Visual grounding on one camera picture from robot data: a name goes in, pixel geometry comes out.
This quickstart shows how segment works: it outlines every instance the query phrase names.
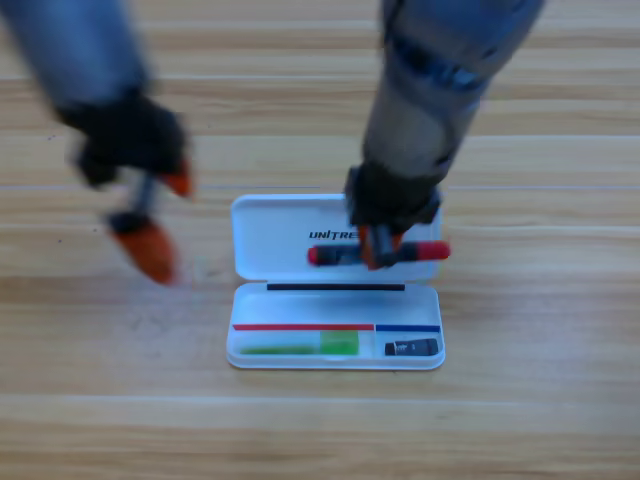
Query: wooden table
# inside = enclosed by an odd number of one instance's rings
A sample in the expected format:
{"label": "wooden table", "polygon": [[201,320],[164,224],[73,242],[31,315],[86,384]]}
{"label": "wooden table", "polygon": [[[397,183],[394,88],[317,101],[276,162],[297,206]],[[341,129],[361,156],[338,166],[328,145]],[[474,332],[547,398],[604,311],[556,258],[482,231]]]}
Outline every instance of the wooden table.
{"label": "wooden table", "polygon": [[341,190],[376,2],[134,6],[194,134],[197,202],[163,210],[187,280],[122,259],[96,215],[113,195],[80,185],[73,137],[2,40],[1,478],[640,478],[637,0],[550,1],[492,88],[443,184],[448,357],[430,373],[225,359],[230,203]]}

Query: white case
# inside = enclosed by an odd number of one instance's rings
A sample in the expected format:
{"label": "white case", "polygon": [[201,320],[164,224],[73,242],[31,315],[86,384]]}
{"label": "white case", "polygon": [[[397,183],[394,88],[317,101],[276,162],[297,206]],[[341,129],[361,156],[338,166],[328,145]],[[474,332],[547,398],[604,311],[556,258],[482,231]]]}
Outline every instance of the white case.
{"label": "white case", "polygon": [[[438,294],[432,287],[406,283],[433,278],[437,262],[398,263],[377,271],[364,265],[308,263],[308,249],[315,245],[357,245],[342,194],[246,195],[233,203],[231,221],[236,271],[258,281],[235,293],[227,335],[232,365],[352,370],[431,370],[442,365],[446,352]],[[413,227],[404,239],[437,240],[439,225],[438,215],[431,225]],[[321,330],[333,328],[359,330],[357,354],[318,351]],[[435,339],[438,352],[385,355],[387,343],[419,339]],[[315,353],[243,353],[246,348],[292,345]]]}

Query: black marker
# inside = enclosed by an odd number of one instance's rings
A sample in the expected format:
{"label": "black marker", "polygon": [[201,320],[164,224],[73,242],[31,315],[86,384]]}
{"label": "black marker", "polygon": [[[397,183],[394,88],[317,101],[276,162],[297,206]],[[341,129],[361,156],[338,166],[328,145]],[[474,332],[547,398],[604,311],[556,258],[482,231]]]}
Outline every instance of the black marker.
{"label": "black marker", "polygon": [[438,341],[435,338],[387,343],[384,354],[387,356],[430,357],[437,355]]}

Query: green marker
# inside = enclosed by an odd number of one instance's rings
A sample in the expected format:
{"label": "green marker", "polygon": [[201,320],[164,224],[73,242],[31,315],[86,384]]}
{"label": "green marker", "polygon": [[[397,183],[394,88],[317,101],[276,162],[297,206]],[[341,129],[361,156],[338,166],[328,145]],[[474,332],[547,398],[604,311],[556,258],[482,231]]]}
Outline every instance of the green marker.
{"label": "green marker", "polygon": [[242,355],[358,355],[360,338],[357,331],[320,332],[320,345],[271,345],[248,347]]}

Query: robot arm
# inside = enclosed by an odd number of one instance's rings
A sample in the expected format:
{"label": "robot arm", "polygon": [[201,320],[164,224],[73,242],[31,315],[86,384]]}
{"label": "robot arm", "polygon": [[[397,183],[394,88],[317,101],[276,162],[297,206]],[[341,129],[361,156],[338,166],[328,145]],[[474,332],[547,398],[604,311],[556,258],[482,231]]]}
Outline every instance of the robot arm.
{"label": "robot arm", "polygon": [[139,270],[172,283],[177,253],[151,210],[157,184],[191,195],[186,134],[148,95],[121,0],[0,0],[0,14],[58,119],[82,134],[74,163],[87,184],[111,183],[122,168],[140,173],[129,209],[109,215],[108,228]]}
{"label": "robot arm", "polygon": [[481,99],[543,6],[544,0],[382,0],[384,68],[363,161],[345,189],[369,268],[385,266],[373,258],[372,227],[387,230],[397,248],[414,224],[433,221],[437,186]]}

